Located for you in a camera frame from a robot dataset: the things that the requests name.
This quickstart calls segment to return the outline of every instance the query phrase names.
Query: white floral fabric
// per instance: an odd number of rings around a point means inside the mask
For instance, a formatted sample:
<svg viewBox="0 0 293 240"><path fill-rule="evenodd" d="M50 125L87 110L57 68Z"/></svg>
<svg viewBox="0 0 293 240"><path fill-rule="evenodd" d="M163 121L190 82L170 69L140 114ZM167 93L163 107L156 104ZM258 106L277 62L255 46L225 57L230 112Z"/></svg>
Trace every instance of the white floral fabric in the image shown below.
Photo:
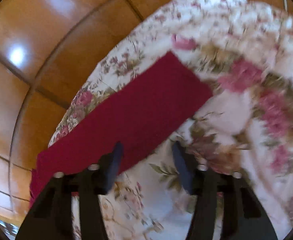
<svg viewBox="0 0 293 240"><path fill-rule="evenodd" d="M240 171L283 239L293 227L293 16L268 4L172 0L159 8L96 66L49 145L169 50L214 97L100 196L109 239L186 238L196 198L179 183L175 140L217 172ZM221 233L222 197L214 239ZM72 212L81 239L76 196Z"/></svg>

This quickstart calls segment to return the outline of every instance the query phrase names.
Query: red fabric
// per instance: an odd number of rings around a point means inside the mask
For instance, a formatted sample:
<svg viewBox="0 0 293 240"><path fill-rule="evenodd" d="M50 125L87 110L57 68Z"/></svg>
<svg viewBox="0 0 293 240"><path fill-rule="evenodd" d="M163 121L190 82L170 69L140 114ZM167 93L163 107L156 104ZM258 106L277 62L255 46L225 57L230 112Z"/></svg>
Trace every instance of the red fabric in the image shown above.
<svg viewBox="0 0 293 240"><path fill-rule="evenodd" d="M111 152L117 141L124 146L120 172L134 166L211 96L210 88L168 52L38 155L31 205L55 172L80 172Z"/></svg>

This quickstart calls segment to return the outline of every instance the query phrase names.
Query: dark red napkin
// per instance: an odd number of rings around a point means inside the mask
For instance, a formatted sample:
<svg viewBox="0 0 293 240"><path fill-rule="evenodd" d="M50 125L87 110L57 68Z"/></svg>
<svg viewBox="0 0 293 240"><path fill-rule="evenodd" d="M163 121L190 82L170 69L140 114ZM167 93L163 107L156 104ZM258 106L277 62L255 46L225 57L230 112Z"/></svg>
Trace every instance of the dark red napkin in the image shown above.
<svg viewBox="0 0 293 240"><path fill-rule="evenodd" d="M168 52L38 155L31 205L55 172L80 172L111 152L117 141L124 146L120 172L131 168L211 96L210 88Z"/></svg>

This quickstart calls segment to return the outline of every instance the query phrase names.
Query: tiled floor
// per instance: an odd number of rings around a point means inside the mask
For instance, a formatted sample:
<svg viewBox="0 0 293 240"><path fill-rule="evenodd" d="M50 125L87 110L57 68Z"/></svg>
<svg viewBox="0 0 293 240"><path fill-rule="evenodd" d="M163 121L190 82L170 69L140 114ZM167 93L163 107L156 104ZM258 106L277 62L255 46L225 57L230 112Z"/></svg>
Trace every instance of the tiled floor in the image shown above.
<svg viewBox="0 0 293 240"><path fill-rule="evenodd" d="M75 93L110 49L168 1L0 2L0 219L21 224L36 156ZM283 0L259 1L284 9Z"/></svg>

